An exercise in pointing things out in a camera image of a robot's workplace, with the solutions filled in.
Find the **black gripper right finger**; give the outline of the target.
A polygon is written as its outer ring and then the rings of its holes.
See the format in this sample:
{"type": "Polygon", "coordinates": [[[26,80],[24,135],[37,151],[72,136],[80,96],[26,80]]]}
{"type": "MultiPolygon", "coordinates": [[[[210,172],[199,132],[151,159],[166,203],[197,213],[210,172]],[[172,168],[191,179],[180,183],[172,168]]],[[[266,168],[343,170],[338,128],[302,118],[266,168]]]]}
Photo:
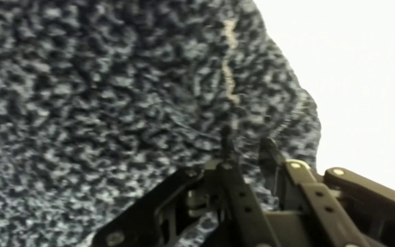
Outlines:
{"type": "Polygon", "coordinates": [[[280,212],[312,224],[312,247],[395,247],[395,191],[345,168],[319,175],[264,139],[258,166],[280,212]]]}

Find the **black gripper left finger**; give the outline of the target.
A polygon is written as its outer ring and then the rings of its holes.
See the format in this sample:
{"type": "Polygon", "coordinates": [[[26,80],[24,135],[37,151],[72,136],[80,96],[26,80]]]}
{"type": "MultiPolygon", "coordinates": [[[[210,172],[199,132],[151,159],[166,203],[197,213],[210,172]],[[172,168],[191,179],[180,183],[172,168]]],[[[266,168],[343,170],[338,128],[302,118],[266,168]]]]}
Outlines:
{"type": "Polygon", "coordinates": [[[175,247],[213,213],[218,227],[202,247],[280,247],[232,142],[221,131],[221,154],[205,166],[181,168],[111,220],[92,247],[175,247]]]}

